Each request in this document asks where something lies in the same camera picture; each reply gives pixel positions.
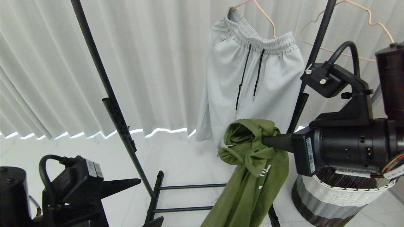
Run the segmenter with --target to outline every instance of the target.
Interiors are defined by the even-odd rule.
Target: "elastic waistband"
[[[227,25],[232,38],[237,43],[245,47],[248,47],[249,44],[251,44],[251,49],[255,52],[261,53],[262,49],[265,49],[266,54],[281,55],[298,49],[292,32],[288,32],[273,40],[266,39],[260,36],[254,28],[252,28],[237,9],[230,15],[228,15],[227,12],[224,22]]]

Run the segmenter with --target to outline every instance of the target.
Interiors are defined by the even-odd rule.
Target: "vertical blind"
[[[195,129],[205,77],[210,26],[242,1],[82,1],[90,29],[123,115],[131,129]],[[276,35],[292,31],[304,59],[311,46],[299,32],[325,9],[326,0],[258,0],[276,25]],[[404,1],[354,0],[372,11],[397,42],[404,40]],[[272,37],[269,21],[253,3],[239,8],[256,31]],[[354,41],[359,55],[389,40],[367,24],[368,14],[350,4],[335,7],[323,47]],[[302,38],[313,42],[320,20]],[[317,61],[331,53],[320,51]],[[348,57],[337,64],[352,70]],[[379,84],[376,63],[360,61],[370,88]],[[102,104],[99,79],[70,1],[0,1],[0,131],[21,137],[55,138],[65,132],[104,135],[115,128]],[[326,99],[307,88],[309,101],[299,125],[319,113],[338,111],[338,96]]]

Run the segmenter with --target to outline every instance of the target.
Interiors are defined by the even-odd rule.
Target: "woven basket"
[[[312,177],[297,177],[292,199],[300,214],[311,224],[342,227],[395,182],[341,175],[332,168],[322,168]]]

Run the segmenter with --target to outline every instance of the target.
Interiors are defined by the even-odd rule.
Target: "floor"
[[[137,145],[137,155],[152,187],[159,170],[165,173],[164,186],[226,183],[234,166],[222,162],[209,141],[195,142],[186,132],[158,132],[144,138],[142,132],[132,134]],[[102,135],[87,139],[85,136],[71,139],[37,140],[18,136],[0,138],[0,164],[24,168],[28,175],[29,193],[41,201],[43,184],[38,174],[38,162],[46,154],[60,156],[81,155],[101,165],[105,180],[138,178],[132,162],[117,134],[105,139]],[[50,177],[57,176],[62,166],[49,162]],[[290,192],[297,177],[294,158],[290,157],[289,177],[278,194],[274,207],[282,227],[310,227],[294,207]],[[181,189],[163,191],[158,208],[213,205],[221,188]],[[140,227],[143,225],[149,205],[149,197],[143,185],[122,191],[103,199],[104,209],[112,227]],[[208,211],[177,212],[164,214],[164,227],[200,226]],[[398,227],[404,223],[404,206],[391,195],[384,193],[357,214],[346,226]],[[269,219],[262,224],[269,227]]]

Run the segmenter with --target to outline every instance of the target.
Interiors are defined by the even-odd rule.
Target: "empty hanger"
[[[380,22],[372,23],[372,21],[371,21],[371,20],[372,20],[372,12],[371,12],[369,9],[367,9],[367,8],[365,8],[365,7],[363,7],[363,6],[359,5],[359,4],[357,4],[357,3],[354,3],[354,2],[352,2],[352,1],[350,1],[350,0],[342,0],[342,1],[338,2],[338,3],[336,3],[335,6],[337,6],[337,5],[340,4],[340,3],[345,3],[345,2],[347,2],[347,3],[349,3],[349,4],[352,4],[352,5],[354,5],[354,6],[358,7],[358,8],[360,8],[360,9],[362,9],[362,10],[368,12],[368,14],[369,14],[369,21],[368,21],[369,25],[370,25],[370,26],[379,25],[379,26],[383,29],[383,31],[387,34],[387,36],[389,37],[390,42],[391,42],[391,43],[394,42],[394,40],[393,40],[392,36],[390,35],[389,31],[387,30],[387,28],[386,28],[382,23],[380,23]],[[318,18],[319,18],[320,15],[323,14],[323,13],[324,13],[324,11],[321,11],[321,12],[318,14],[317,18],[316,18],[314,21],[313,21],[313,20],[310,21],[309,23],[307,23],[307,24],[302,28],[302,30],[300,31],[300,34],[299,34],[299,39],[300,39],[300,41],[302,41],[302,42],[304,42],[304,43],[306,43],[306,44],[309,44],[309,45],[311,45],[311,46],[313,45],[312,43],[309,43],[309,42],[303,40],[303,39],[301,38],[301,35],[302,35],[303,30],[304,30],[310,23],[312,23],[312,22],[313,22],[313,23],[317,22]],[[323,47],[320,47],[320,49],[334,53],[333,50],[329,50],[329,49],[326,49],[326,48],[323,48]],[[342,55],[345,55],[345,56],[348,56],[348,57],[352,57],[351,55],[344,54],[344,53],[343,53]],[[373,60],[373,59],[368,59],[368,58],[363,58],[363,57],[359,57],[359,59],[366,60],[366,61],[371,61],[371,62],[376,62],[376,61]]]
[[[271,18],[265,13],[265,11],[261,8],[261,6],[258,4],[258,2],[257,2],[256,0],[247,0],[247,1],[243,2],[243,3],[238,4],[238,5],[235,6],[235,7],[232,7],[232,8],[230,9],[230,11],[229,11],[229,15],[230,15],[230,13],[232,13],[233,11],[235,11],[237,7],[242,6],[242,5],[244,5],[244,4],[248,3],[248,2],[251,2],[251,1],[253,1],[253,2],[255,3],[255,5],[258,7],[258,9],[259,9],[259,10],[264,14],[264,16],[271,22],[272,27],[274,28],[274,38],[276,39],[276,35],[275,35],[275,24],[274,24],[274,22],[273,22],[273,21],[271,20]]]

